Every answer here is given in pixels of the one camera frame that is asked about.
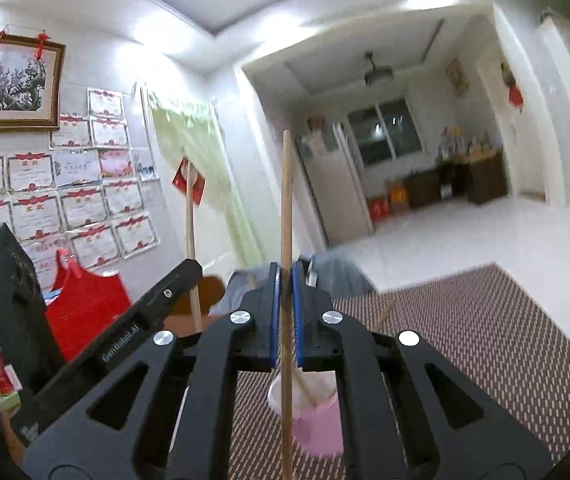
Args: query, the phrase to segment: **triangular cutout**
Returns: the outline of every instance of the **triangular cutout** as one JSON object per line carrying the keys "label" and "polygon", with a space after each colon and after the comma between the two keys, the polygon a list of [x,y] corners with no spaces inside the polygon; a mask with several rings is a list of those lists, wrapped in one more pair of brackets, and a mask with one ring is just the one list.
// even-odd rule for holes
{"label": "triangular cutout", "polygon": [[460,430],[483,418],[483,409],[440,368],[430,363],[425,365],[425,371],[453,430]]}
{"label": "triangular cutout", "polygon": [[147,365],[141,364],[131,370],[88,410],[87,415],[114,430],[121,430],[143,384],[147,369]]}

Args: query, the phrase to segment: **brown woven mat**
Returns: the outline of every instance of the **brown woven mat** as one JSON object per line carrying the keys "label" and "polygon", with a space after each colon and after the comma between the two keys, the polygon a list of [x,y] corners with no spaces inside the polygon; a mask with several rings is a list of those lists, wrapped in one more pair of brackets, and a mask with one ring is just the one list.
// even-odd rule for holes
{"label": "brown woven mat", "polygon": [[[373,327],[389,301],[394,309],[381,332],[416,330],[545,442],[554,462],[570,449],[570,342],[502,269],[480,267],[335,308]],[[280,477],[280,420],[266,400],[275,375],[239,375],[231,479]],[[295,447],[293,463],[297,479],[345,477],[340,457],[320,460]]]}

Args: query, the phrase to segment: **green curtain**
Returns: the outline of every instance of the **green curtain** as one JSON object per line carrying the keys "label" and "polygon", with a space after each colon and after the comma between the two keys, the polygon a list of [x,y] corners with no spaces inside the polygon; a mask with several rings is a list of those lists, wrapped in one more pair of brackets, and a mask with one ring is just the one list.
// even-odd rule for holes
{"label": "green curtain", "polygon": [[205,178],[203,201],[225,215],[236,257],[245,267],[262,263],[261,251],[245,215],[238,190],[227,173],[215,116],[209,104],[161,98],[150,92],[149,104],[161,155],[178,168],[184,156]]}

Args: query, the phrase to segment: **ceiling fan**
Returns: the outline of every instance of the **ceiling fan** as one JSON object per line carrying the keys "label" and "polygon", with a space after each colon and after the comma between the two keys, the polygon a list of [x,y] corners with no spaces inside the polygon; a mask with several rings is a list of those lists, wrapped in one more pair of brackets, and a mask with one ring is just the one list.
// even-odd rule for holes
{"label": "ceiling fan", "polygon": [[367,86],[372,86],[376,81],[380,79],[385,79],[387,77],[392,79],[394,77],[394,71],[392,70],[392,67],[389,65],[377,67],[374,64],[374,60],[372,59],[373,57],[374,53],[371,50],[368,50],[365,53],[365,59],[369,59],[369,62],[371,63],[371,70],[367,70],[365,73],[365,84]]}

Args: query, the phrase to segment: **window frame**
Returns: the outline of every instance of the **window frame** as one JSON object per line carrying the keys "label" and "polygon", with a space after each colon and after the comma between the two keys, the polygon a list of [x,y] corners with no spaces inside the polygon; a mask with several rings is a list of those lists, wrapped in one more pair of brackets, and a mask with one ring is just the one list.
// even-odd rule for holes
{"label": "window frame", "polygon": [[[405,102],[405,106],[407,107],[407,111],[409,112],[409,116],[412,120],[412,124],[414,124],[414,129],[416,130],[416,136],[418,137],[418,141],[421,144],[421,150],[420,151],[416,151],[416,152],[412,152],[412,153],[406,153],[405,155],[396,155],[396,150],[394,149],[394,144],[392,143],[392,139],[389,135],[389,132],[387,130],[387,124],[385,124],[385,119],[383,117],[383,114],[380,111],[380,105],[381,104],[386,104],[386,103],[395,103],[398,101],[404,101]],[[372,164],[369,165],[365,165],[365,163],[363,162],[363,156],[361,155],[361,149],[359,148],[359,144],[358,144],[358,140],[356,139],[356,136],[354,135],[354,130],[351,127],[351,122],[349,120],[349,114],[358,111],[358,110],[363,110],[365,108],[368,107],[373,107],[376,110],[376,115],[379,118],[379,122],[381,124],[381,126],[383,127],[383,131],[385,132],[385,140],[387,140],[387,145],[389,146],[389,151],[391,153],[391,158],[387,158],[385,160],[379,160],[378,162],[374,162]],[[363,105],[362,107],[359,108],[355,108],[354,110],[351,110],[350,112],[348,112],[345,116],[345,122],[349,125],[349,142],[348,145],[351,148],[352,153],[355,155],[356,158],[356,162],[357,162],[357,166],[359,168],[359,171],[361,173],[363,173],[364,171],[368,170],[369,168],[374,168],[376,166],[379,166],[381,164],[385,164],[387,162],[396,162],[399,158],[403,158],[406,156],[412,156],[412,155],[426,155],[427,154],[427,148],[425,146],[425,142],[423,141],[423,134],[421,132],[421,128],[418,124],[418,122],[414,119],[414,112],[412,111],[412,107],[409,104],[409,100],[407,98],[407,96],[403,95],[399,98],[393,98],[393,99],[388,99],[385,101],[376,101],[375,103],[371,104],[371,105]]]}

